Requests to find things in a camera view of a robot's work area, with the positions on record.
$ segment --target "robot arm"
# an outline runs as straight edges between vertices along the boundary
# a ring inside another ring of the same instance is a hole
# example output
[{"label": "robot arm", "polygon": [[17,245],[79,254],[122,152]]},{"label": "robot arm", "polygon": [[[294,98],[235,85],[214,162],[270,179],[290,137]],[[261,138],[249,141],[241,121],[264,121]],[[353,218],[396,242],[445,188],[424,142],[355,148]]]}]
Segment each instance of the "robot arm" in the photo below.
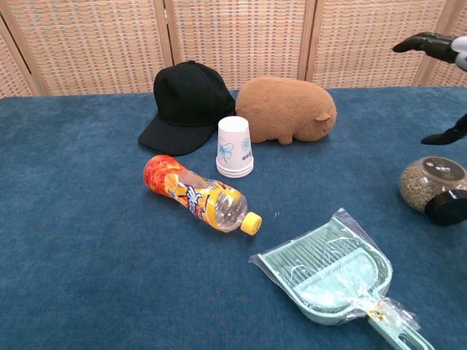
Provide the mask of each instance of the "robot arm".
[{"label": "robot arm", "polygon": [[[447,36],[424,31],[415,34],[393,47],[395,53],[410,50],[423,51],[437,60],[454,63],[467,72],[467,36]],[[423,144],[451,144],[467,135],[467,114],[443,133],[430,135],[422,140]]]}]

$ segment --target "yellow bottle cap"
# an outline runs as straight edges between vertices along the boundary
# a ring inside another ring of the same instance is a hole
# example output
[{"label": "yellow bottle cap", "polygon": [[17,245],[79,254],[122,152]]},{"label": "yellow bottle cap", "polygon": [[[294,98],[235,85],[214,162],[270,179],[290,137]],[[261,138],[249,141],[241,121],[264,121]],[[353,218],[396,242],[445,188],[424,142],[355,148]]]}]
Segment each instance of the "yellow bottle cap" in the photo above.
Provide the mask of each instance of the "yellow bottle cap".
[{"label": "yellow bottle cap", "polygon": [[253,236],[260,229],[262,222],[263,219],[259,215],[253,212],[249,212],[243,219],[240,230],[242,230],[245,233],[248,233],[250,236]]}]

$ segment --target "bottle cap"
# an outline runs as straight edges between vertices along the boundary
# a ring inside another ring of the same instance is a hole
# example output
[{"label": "bottle cap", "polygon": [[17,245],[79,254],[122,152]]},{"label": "bottle cap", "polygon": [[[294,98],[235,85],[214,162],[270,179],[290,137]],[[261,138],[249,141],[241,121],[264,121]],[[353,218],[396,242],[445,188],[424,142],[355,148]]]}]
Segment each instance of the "bottle cap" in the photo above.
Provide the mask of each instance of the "bottle cap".
[{"label": "bottle cap", "polygon": [[253,212],[249,212],[243,219],[242,226],[240,227],[240,229],[243,232],[248,233],[250,236],[253,236],[260,229],[262,222],[263,219],[259,215]]},{"label": "bottle cap", "polygon": [[455,225],[467,219],[467,191],[449,190],[437,195],[425,207],[425,214],[438,226]]}]

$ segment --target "stuffed guinea pig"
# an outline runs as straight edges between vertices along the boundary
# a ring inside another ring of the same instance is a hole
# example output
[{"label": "stuffed guinea pig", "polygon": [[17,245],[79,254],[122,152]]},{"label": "stuffed guinea pig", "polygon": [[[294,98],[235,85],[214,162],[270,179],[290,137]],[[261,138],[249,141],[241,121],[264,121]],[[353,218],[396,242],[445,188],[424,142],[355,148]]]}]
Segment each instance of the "stuffed guinea pig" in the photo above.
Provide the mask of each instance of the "stuffed guinea pig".
[{"label": "stuffed guinea pig", "polygon": [[317,141],[336,123],[331,95],[311,82],[259,77],[243,84],[236,99],[237,115],[248,120],[252,143],[277,139]]}]

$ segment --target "light green dustpan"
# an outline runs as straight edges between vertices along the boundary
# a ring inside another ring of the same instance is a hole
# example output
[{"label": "light green dustpan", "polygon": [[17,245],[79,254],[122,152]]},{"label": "light green dustpan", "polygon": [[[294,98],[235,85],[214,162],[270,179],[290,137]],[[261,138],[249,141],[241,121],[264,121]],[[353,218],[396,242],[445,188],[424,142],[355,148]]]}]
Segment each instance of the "light green dustpan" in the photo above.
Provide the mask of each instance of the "light green dustpan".
[{"label": "light green dustpan", "polygon": [[255,263],[313,322],[338,325],[366,315],[394,349],[434,349],[410,314],[384,297],[393,275],[390,261],[363,239],[361,227],[354,227],[359,235],[343,221],[334,215],[326,225],[257,254]]}]

